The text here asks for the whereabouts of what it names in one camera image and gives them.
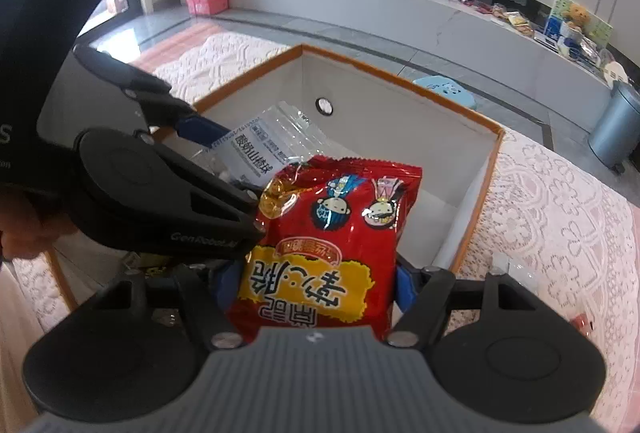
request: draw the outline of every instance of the light blue plastic stool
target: light blue plastic stool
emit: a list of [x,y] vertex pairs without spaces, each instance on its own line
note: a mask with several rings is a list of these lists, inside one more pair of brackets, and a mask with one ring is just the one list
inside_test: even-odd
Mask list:
[[468,90],[461,87],[453,79],[446,78],[445,76],[427,76],[416,79],[414,85],[433,90],[436,94],[466,108],[471,108],[472,110],[478,108],[476,99]]

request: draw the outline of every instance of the pink storage box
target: pink storage box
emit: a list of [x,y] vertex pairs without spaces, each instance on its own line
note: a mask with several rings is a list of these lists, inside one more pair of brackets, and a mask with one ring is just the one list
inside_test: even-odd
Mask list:
[[186,0],[189,12],[194,16],[217,14],[229,8],[229,0]]

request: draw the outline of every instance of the gray ribbed panel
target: gray ribbed panel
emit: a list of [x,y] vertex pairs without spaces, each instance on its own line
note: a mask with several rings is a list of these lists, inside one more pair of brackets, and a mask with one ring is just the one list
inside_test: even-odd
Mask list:
[[[311,342],[308,336],[324,339]],[[29,433],[602,433],[587,415],[543,425],[480,416],[438,386],[422,356],[380,344],[368,327],[262,329],[209,357],[190,389],[144,418],[88,425],[45,415]]]

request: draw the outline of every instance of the cartoon girl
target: cartoon girl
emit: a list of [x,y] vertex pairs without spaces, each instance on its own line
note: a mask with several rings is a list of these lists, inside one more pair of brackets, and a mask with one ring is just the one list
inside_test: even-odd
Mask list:
[[387,229],[396,223],[398,200],[402,196],[402,181],[382,177],[372,180],[376,199],[362,212],[364,221],[374,229]]
[[349,203],[345,199],[347,194],[364,182],[364,178],[357,175],[345,175],[330,180],[326,185],[327,198],[319,198],[311,206],[311,219],[323,231],[340,229],[351,214]]

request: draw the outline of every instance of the finger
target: finger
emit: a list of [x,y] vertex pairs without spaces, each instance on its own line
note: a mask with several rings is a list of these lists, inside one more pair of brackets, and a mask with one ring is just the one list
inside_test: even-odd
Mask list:
[[77,230],[78,228],[66,213],[56,213],[44,219],[40,236],[58,238],[63,235],[73,235]]
[[2,233],[1,240],[5,259],[33,259],[52,246],[52,241],[47,238],[29,240],[12,233]]
[[26,236],[40,231],[38,214],[20,190],[0,188],[0,231]]

